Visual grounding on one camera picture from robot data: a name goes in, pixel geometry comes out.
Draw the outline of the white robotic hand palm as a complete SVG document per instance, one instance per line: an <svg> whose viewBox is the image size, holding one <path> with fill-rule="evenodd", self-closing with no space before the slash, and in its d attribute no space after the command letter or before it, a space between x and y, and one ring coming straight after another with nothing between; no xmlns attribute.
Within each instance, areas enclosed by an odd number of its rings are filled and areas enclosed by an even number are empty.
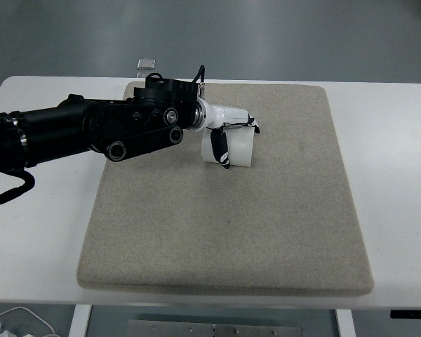
<svg viewBox="0 0 421 337"><path fill-rule="evenodd" d="M210 105L204 99L196 101L194 130L220 128L226 125L247 124L248 111L238 107Z"/></svg>

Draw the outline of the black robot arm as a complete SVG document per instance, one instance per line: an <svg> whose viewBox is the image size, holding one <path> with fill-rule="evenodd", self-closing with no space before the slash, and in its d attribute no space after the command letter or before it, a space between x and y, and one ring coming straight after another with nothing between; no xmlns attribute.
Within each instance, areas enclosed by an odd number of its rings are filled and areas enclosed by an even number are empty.
<svg viewBox="0 0 421 337"><path fill-rule="evenodd" d="M191 81L151 73L125 100L71 94L56 107L0 113L0 205L34 187L37 164L88 150L119 162L177 145L186 130L209 131L213 156L228 169L227 129L259 126L246 110L208 104L204 77L204 68Z"/></svg>

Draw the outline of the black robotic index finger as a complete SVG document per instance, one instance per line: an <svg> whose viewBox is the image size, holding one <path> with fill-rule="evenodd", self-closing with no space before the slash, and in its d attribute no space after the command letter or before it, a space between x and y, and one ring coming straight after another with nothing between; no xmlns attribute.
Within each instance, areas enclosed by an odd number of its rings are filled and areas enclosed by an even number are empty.
<svg viewBox="0 0 421 337"><path fill-rule="evenodd" d="M248 115L247 126L254 128L255 133L260 133L260 127L255 119L255 117Z"/></svg>

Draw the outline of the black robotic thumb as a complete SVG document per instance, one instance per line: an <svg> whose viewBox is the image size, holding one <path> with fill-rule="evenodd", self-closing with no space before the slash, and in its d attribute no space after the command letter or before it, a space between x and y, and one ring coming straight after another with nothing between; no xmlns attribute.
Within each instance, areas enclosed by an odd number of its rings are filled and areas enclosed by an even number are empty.
<svg viewBox="0 0 421 337"><path fill-rule="evenodd" d="M227 136L223 128L213 128L210 131L210 143L214 159L224 168L231 167Z"/></svg>

